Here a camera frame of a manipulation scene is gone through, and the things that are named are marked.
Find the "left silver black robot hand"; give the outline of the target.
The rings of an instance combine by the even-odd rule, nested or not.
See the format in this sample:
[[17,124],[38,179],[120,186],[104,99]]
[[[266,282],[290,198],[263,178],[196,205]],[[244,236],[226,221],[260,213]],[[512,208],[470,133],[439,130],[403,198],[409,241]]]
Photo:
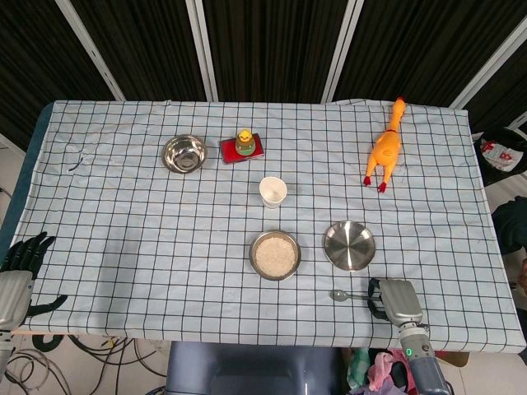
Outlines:
[[48,248],[56,240],[46,232],[11,246],[1,263],[1,331],[18,329],[27,317],[55,311],[67,300],[59,295],[53,302],[31,305],[35,280]]

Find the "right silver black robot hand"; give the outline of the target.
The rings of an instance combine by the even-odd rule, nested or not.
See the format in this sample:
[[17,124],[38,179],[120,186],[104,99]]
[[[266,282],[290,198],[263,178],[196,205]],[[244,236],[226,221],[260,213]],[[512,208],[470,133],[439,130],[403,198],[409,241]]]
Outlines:
[[410,281],[371,278],[367,306],[374,318],[389,321],[397,328],[422,322],[422,307]]

